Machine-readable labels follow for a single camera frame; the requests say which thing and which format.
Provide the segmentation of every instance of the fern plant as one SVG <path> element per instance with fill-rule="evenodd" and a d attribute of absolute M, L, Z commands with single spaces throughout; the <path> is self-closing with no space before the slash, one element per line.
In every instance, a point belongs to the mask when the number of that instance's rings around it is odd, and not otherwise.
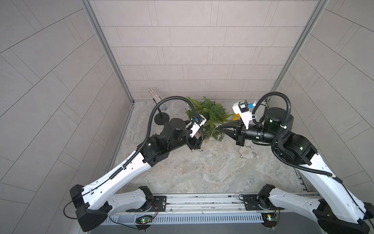
<path fill-rule="evenodd" d="M 204 97 L 204 101 L 197 101 L 191 97 L 187 97 L 195 107 L 196 114 L 203 115 L 206 118 L 206 123 L 203 126 L 204 138 L 213 137 L 217 141 L 222 141 L 224 133 L 217 129 L 218 124 L 231 121 L 229 112 L 222 106 L 221 103 L 216 103 Z M 186 114 L 192 118 L 192 111 L 187 110 Z"/>

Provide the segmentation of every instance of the wall tile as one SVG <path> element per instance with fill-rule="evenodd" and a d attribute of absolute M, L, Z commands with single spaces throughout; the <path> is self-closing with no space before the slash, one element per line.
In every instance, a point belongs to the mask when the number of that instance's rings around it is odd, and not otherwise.
<path fill-rule="evenodd" d="M 343 179 L 344 186 L 347 188 L 369 181 L 371 181 L 371 179 L 364 171 L 345 177 Z"/>
<path fill-rule="evenodd" d="M 173 46 L 223 46 L 225 27 L 170 27 Z"/>
<path fill-rule="evenodd" d="M 107 114 L 105 115 L 99 130 L 97 130 L 97 134 L 105 141 L 107 142 L 110 136 L 110 133 L 112 132 L 113 126 L 117 120 L 118 114 L 120 110 L 118 109 L 117 105 L 112 102 L 110 105 Z"/>
<path fill-rule="evenodd" d="M 331 79 L 331 85 L 372 126 L 374 126 L 374 81 L 346 63 Z"/>
<path fill-rule="evenodd" d="M 68 166 L 71 166 L 74 169 L 78 169 L 80 165 L 80 161 L 76 160 L 70 155 L 67 155 L 65 152 L 61 152 L 60 156 L 58 157 L 60 162 L 65 163 Z"/>
<path fill-rule="evenodd" d="M 1 2 L 0 52 L 31 36 L 36 31 L 11 0 Z"/>
<path fill-rule="evenodd" d="M 24 78 L 30 81 L 31 84 L 36 85 L 40 81 L 40 78 L 31 69 L 26 66 L 21 59 L 17 57 L 10 49 L 0 54 L 12 67 L 14 67 Z"/>
<path fill-rule="evenodd" d="M 145 66 L 149 80 L 183 80 L 182 65 Z"/>
<path fill-rule="evenodd" d="M 270 26 L 305 26 L 316 1 L 279 1 Z"/>
<path fill-rule="evenodd" d="M 209 91 L 222 91 L 230 92 L 237 91 L 238 87 L 242 87 L 244 84 L 243 80 L 213 80 L 210 83 Z"/>
<path fill-rule="evenodd" d="M 324 153 L 336 176 L 344 178 L 363 171 L 358 161 L 323 115 L 320 115 L 311 123 L 308 130 Z"/>
<path fill-rule="evenodd" d="M 348 149 L 352 152 L 371 179 L 374 178 L 374 163 L 372 154 L 373 139 L 374 129 L 369 128 L 365 132 L 346 142 Z"/>
<path fill-rule="evenodd" d="M 333 50 L 322 44 L 313 36 L 309 36 L 300 50 L 300 55 L 329 81 L 346 62 Z"/>
<path fill-rule="evenodd" d="M 80 35 L 79 35 L 78 31 L 76 30 L 76 28 L 74 27 L 73 23 L 71 22 L 70 18 L 66 17 L 62 21 L 64 21 L 64 23 L 66 24 L 66 26 L 68 26 L 71 34 L 75 38 L 75 41 L 77 41 L 78 45 L 82 45 L 83 44 L 83 40 L 80 37 Z"/>
<path fill-rule="evenodd" d="M 334 49 L 352 24 L 351 21 L 324 10 L 313 27 L 311 34 L 331 49 Z"/>
<path fill-rule="evenodd" d="M 266 15 L 266 20 L 265 20 L 264 26 L 270 26 L 270 24 L 273 20 L 273 17 L 274 17 L 275 10 L 277 9 L 278 3 L 279 3 L 279 1 L 272 1 L 271 2 L 270 7 L 269 7 L 269 11 L 267 12 L 267 15 Z"/>
<path fill-rule="evenodd" d="M 70 15 L 69 18 L 84 42 L 95 35 L 95 31 L 83 9 Z"/>
<path fill-rule="evenodd" d="M 207 64 L 208 47 L 164 47 L 165 64 Z"/>
<path fill-rule="evenodd" d="M 94 44 L 89 40 L 57 65 L 53 73 L 70 91 L 73 91 L 99 59 Z"/>
<path fill-rule="evenodd" d="M 92 141 L 90 147 L 87 150 L 85 157 L 80 164 L 77 173 L 75 173 L 73 180 L 68 187 L 64 199 L 70 200 L 69 189 L 75 185 L 86 185 L 90 182 L 93 171 L 96 168 L 97 163 L 99 162 L 100 156 L 104 148 L 97 143 L 95 140 Z"/>
<path fill-rule="evenodd" d="M 310 88 L 316 83 L 316 81 L 321 77 L 321 75 L 316 72 L 314 76 L 310 79 L 310 81 L 305 85 L 304 91 L 308 92 Z"/>
<path fill-rule="evenodd" d="M 374 192 L 374 182 L 369 181 L 360 185 L 355 185 L 349 188 L 349 191 L 353 193 L 358 199 L 364 202 L 374 202 L 373 192 Z"/>
<path fill-rule="evenodd" d="M 235 65 L 233 80 L 265 80 L 271 65 Z"/>
<path fill-rule="evenodd" d="M 147 1 L 148 9 L 149 9 L 149 16 L 151 17 L 152 26 L 158 26 L 159 22 L 157 19 L 157 12 L 156 6 L 154 5 L 154 1 Z"/>
<path fill-rule="evenodd" d="M 216 92 L 178 92 L 178 96 L 191 97 L 196 100 L 203 100 L 204 97 L 215 99 Z"/>
<path fill-rule="evenodd" d="M 64 152 L 81 162 L 103 119 L 104 115 L 99 109 L 91 105 L 64 148 Z"/>
<path fill-rule="evenodd" d="M 168 27 L 116 27 L 123 46 L 171 46 Z"/>
<path fill-rule="evenodd" d="M 300 85 L 293 80 L 287 90 L 286 95 L 290 99 L 292 106 L 295 108 L 301 119 L 305 121 L 317 109 L 312 100 L 300 87 Z"/>
<path fill-rule="evenodd" d="M 213 26 L 213 27 L 217 26 L 218 6 L 219 6 L 219 1 L 212 1 L 210 26 Z"/>
<path fill-rule="evenodd" d="M 160 64 L 156 47 L 115 47 L 115 50 L 121 65 Z"/>
<path fill-rule="evenodd" d="M 130 107 L 131 107 L 131 102 L 128 98 L 126 98 L 126 100 L 125 100 L 125 102 L 124 102 L 124 104 L 121 108 L 121 111 L 119 112 L 116 123 L 114 124 L 112 133 L 110 134 L 110 138 L 109 138 L 108 143 L 107 143 L 107 144 L 109 144 L 109 147 L 112 147 L 112 148 L 116 147 L 116 144 L 117 144 L 117 142 L 119 140 L 119 137 L 121 135 L 121 132 L 122 132 L 123 124 L 124 124 L 124 122 L 127 118 L 127 114 L 129 113 Z"/>
<path fill-rule="evenodd" d="M 102 45 L 99 42 L 99 39 L 97 38 L 97 35 L 92 36 L 90 40 L 92 41 L 93 45 L 95 46 L 95 49 L 96 49 L 97 53 L 100 55 L 100 57 L 104 56 L 105 52 L 104 52 L 104 49 L 103 49 Z"/>
<path fill-rule="evenodd" d="M 250 80 L 246 91 L 269 92 L 273 84 L 273 80 Z"/>
<path fill-rule="evenodd" d="M 159 26 L 210 26 L 211 1 L 155 1 Z"/>
<path fill-rule="evenodd" d="M 337 11 L 337 14 L 374 31 L 373 10 L 373 1 L 346 0 Z"/>
<path fill-rule="evenodd" d="M 111 47 L 121 47 L 122 42 L 119 38 L 116 27 L 101 27 L 104 32 L 105 38 Z"/>
<path fill-rule="evenodd" d="M 29 204 L 36 192 L 0 183 L 0 199 Z"/>
<path fill-rule="evenodd" d="M 165 92 L 165 86 L 160 80 L 130 80 L 128 84 L 133 92 L 148 92 L 149 88 L 155 92 Z"/>
<path fill-rule="evenodd" d="M 98 95 L 103 84 L 94 69 L 91 69 L 82 81 L 66 98 L 65 103 L 83 118 L 95 97 Z"/>
<path fill-rule="evenodd" d="M 250 99 L 251 98 L 252 92 L 237 92 L 237 91 L 232 91 L 232 92 L 217 92 L 215 95 L 216 99 Z"/>
<path fill-rule="evenodd" d="M 56 161 L 13 233 L 45 233 L 74 174 Z"/>
<path fill-rule="evenodd" d="M 340 135 L 340 138 L 343 142 L 347 142 L 355 136 L 368 130 L 369 128 L 371 128 L 371 126 L 365 120 L 362 120 L 360 123 L 356 124 L 355 126 L 348 129 L 346 132 L 344 132 L 342 135 Z"/>
<path fill-rule="evenodd" d="M 189 65 L 189 80 L 225 80 L 228 65 Z"/>
<path fill-rule="evenodd" d="M 254 52 L 253 57 L 252 57 L 251 64 L 254 65 L 254 64 L 257 63 L 258 56 L 260 55 L 261 50 L 262 50 L 262 47 L 256 47 L 255 52 Z"/>
<path fill-rule="evenodd" d="M 305 88 L 316 73 L 316 70 L 300 54 L 298 54 L 292 63 L 289 72 L 299 83 L 299 85 L 302 88 Z"/>
<path fill-rule="evenodd" d="M 69 116 L 76 124 L 79 124 L 80 121 L 82 120 L 77 113 L 75 113 L 68 105 L 66 105 L 65 102 L 63 102 L 59 108 L 64 112 L 67 116 Z"/>
<path fill-rule="evenodd" d="M 0 118 L 1 156 L 16 161 L 69 93 L 53 73 L 28 91 Z"/>
<path fill-rule="evenodd" d="M 109 109 L 120 87 L 119 80 L 113 73 L 96 97 L 105 110 Z"/>
<path fill-rule="evenodd" d="M 291 110 L 291 114 L 294 117 L 294 122 L 292 124 L 292 132 L 306 137 L 312 143 L 312 145 L 314 145 L 318 149 L 319 147 L 317 143 L 314 141 L 314 138 L 311 136 L 308 128 L 305 126 L 299 114 L 296 112 L 294 108 Z"/>
<path fill-rule="evenodd" d="M 163 55 L 162 47 L 157 47 L 157 55 L 159 56 L 160 65 L 165 65 L 165 58 Z"/>
<path fill-rule="evenodd" d="M 196 80 L 191 82 L 188 80 L 170 80 L 169 88 L 171 92 L 204 92 L 205 81 Z"/>
<path fill-rule="evenodd" d="M 77 124 L 57 110 L 1 182 L 38 191 Z"/>
<path fill-rule="evenodd" d="M 105 55 L 103 56 L 96 64 L 102 73 L 105 81 L 109 79 L 109 77 L 113 74 L 112 66 L 109 63 L 108 57 Z"/>
<path fill-rule="evenodd" d="M 311 87 L 308 96 L 338 135 L 362 121 L 362 117 L 323 77 Z"/>
<path fill-rule="evenodd" d="M 217 26 L 263 26 L 269 1 L 221 1 Z"/>
<path fill-rule="evenodd" d="M 80 2 L 74 0 L 24 0 L 24 2 L 44 28 L 82 9 Z"/>
<path fill-rule="evenodd" d="M 347 45 L 339 53 L 346 60 L 374 79 L 374 32 L 359 28 Z"/>
<path fill-rule="evenodd" d="M 277 27 L 227 27 L 225 46 L 272 46 Z"/>
<path fill-rule="evenodd" d="M 139 65 L 119 66 L 125 80 L 143 80 Z"/>
<path fill-rule="evenodd" d="M 40 31 L 43 29 L 43 26 L 39 23 L 36 19 L 34 14 L 30 11 L 28 6 L 23 0 L 12 0 L 14 5 L 19 9 L 22 15 L 26 18 L 26 20 L 31 24 L 31 26 L 35 29 L 35 31 Z"/>
<path fill-rule="evenodd" d="M 284 90 L 284 91 L 287 91 L 288 87 L 290 86 L 290 84 L 292 83 L 292 81 L 294 81 L 294 77 L 291 75 L 291 73 L 287 72 L 286 75 L 284 76 L 282 82 L 281 82 L 281 85 L 280 87 Z"/>
<path fill-rule="evenodd" d="M 147 1 L 95 1 L 103 26 L 152 26 Z"/>
<path fill-rule="evenodd" d="M 28 204 L 0 200 L 1 232 L 12 233 L 27 207 Z"/>
<path fill-rule="evenodd" d="M 12 51 L 43 78 L 78 47 L 64 21 L 59 21 L 12 47 Z"/>
<path fill-rule="evenodd" d="M 357 32 L 357 30 L 361 26 L 358 24 L 353 23 L 352 26 L 348 29 L 348 31 L 345 33 L 343 38 L 339 41 L 339 43 L 335 46 L 334 51 L 337 53 L 340 53 L 340 51 L 346 46 L 348 41 L 353 37 L 353 35 Z"/>
<path fill-rule="evenodd" d="M 93 138 L 97 143 L 99 143 L 103 148 L 105 148 L 105 145 L 107 144 L 98 134 L 95 135 Z"/>
<path fill-rule="evenodd" d="M 254 47 L 215 47 L 213 64 L 251 64 Z"/>
<path fill-rule="evenodd" d="M 75 213 L 65 211 L 65 213 L 74 217 Z M 57 210 L 46 234 L 66 234 L 69 230 L 72 220 L 67 219 L 61 210 Z"/>
<path fill-rule="evenodd" d="M 305 126 L 309 126 L 311 123 L 313 123 L 314 120 L 316 120 L 319 116 L 321 115 L 321 112 L 317 109 L 313 112 L 313 114 L 311 116 L 309 116 L 309 118 L 307 118 L 305 121 L 304 121 L 304 124 Z"/>
<path fill-rule="evenodd" d="M 106 115 L 107 111 L 104 109 L 104 107 L 102 107 L 102 105 L 101 105 L 100 102 L 97 100 L 97 98 L 95 98 L 95 100 L 93 101 L 93 104 L 97 107 L 97 109 L 100 110 L 100 112 L 102 113 L 103 116 Z"/>
<path fill-rule="evenodd" d="M 8 172 L 12 165 L 12 161 L 0 157 L 0 178 L 3 178 L 3 176 Z"/>
<path fill-rule="evenodd" d="M 279 27 L 272 46 L 294 47 L 304 27 Z"/>
<path fill-rule="evenodd" d="M 256 64 L 259 65 L 283 65 L 292 47 L 262 47 Z"/>
<path fill-rule="evenodd" d="M 33 85 L 0 57 L 0 116 L 16 103 Z"/>

